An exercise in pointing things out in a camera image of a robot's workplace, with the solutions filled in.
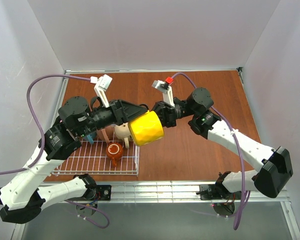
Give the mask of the brown mug black interior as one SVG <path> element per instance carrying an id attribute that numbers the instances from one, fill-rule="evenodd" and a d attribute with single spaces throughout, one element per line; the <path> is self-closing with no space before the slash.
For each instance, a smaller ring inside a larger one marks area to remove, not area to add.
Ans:
<path id="1" fill-rule="evenodd" d="M 123 147 L 118 142 L 109 143 L 106 147 L 106 156 L 111 160 L 112 167 L 117 166 L 117 161 L 123 156 Z"/>

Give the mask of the beige ceramic mug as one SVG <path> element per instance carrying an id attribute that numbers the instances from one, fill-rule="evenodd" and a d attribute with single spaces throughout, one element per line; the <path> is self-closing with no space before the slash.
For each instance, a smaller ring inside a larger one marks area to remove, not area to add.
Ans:
<path id="1" fill-rule="evenodd" d="M 127 123 L 114 126 L 114 134 L 118 140 L 122 140 L 126 149 L 130 148 L 131 133 Z"/>

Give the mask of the white and pink mug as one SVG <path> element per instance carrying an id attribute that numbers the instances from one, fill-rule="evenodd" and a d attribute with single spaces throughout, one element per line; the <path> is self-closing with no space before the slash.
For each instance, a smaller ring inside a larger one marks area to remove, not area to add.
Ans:
<path id="1" fill-rule="evenodd" d="M 113 140 L 114 128 L 112 126 L 107 126 L 105 128 L 96 131 L 97 136 L 100 140 L 105 141 L 107 144 Z"/>

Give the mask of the blue floral mug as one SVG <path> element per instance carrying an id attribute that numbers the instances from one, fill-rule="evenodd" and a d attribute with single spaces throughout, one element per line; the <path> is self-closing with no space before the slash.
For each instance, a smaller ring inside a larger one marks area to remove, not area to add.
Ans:
<path id="1" fill-rule="evenodd" d="M 96 136 L 97 136 L 97 133 L 94 131 L 94 132 L 91 132 L 91 133 L 87 134 L 83 138 L 84 138 L 84 140 L 86 140 L 87 142 L 89 142 L 91 145 L 93 145 Z"/>

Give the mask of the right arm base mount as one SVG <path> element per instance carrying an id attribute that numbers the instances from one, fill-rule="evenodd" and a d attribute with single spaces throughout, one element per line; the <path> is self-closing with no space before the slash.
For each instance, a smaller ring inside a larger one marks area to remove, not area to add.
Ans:
<path id="1" fill-rule="evenodd" d="M 242 192 L 241 190 L 236 192 L 229 192 L 221 184 L 200 184 L 199 191 L 196 195 L 200 197 L 201 200 L 240 200 Z"/>

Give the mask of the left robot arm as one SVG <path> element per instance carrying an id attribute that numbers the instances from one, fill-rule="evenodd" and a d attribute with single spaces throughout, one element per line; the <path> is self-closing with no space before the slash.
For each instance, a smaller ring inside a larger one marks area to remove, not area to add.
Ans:
<path id="1" fill-rule="evenodd" d="M 40 184 L 82 144 L 80 139 L 111 125 L 128 123 L 147 112 L 143 104 L 116 99 L 108 106 L 90 108 L 82 96 L 68 99 L 58 110 L 55 123 L 39 140 L 24 170 L 0 187 L 0 217 L 3 222 L 25 224 L 56 203 L 72 198 L 91 200 L 98 191 L 87 173 L 50 187 Z"/>

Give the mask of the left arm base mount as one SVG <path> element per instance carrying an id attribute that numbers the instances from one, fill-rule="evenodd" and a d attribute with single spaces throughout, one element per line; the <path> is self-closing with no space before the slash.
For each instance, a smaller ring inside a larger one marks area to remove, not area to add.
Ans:
<path id="1" fill-rule="evenodd" d="M 91 201 L 109 201 L 111 199 L 112 186 L 111 185 L 97 185 L 92 190 Z"/>

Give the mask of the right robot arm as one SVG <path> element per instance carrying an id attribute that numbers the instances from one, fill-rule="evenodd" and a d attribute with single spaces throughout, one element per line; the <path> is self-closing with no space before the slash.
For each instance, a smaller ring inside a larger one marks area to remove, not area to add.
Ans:
<path id="1" fill-rule="evenodd" d="M 220 173 L 212 189 L 205 190 L 206 195 L 225 198 L 236 192 L 259 191 L 269 198 L 278 196 L 293 175 L 286 148 L 263 145 L 228 126 L 221 114 L 210 111 L 214 102 L 205 88 L 195 88 L 186 100 L 173 97 L 172 87 L 166 84 L 156 89 L 162 92 L 163 100 L 155 103 L 153 111 L 163 127 L 175 127 L 178 119 L 191 116 L 188 125 L 196 135 L 220 144 L 253 167 L 250 171 Z"/>

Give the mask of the yellow enamel mug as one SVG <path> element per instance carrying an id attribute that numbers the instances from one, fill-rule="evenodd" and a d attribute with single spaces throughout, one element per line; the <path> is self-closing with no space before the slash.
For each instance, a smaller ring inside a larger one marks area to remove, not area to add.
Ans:
<path id="1" fill-rule="evenodd" d="M 158 115 L 147 111 L 128 123 L 133 142 L 137 146 L 147 145 L 164 137 L 164 130 Z"/>

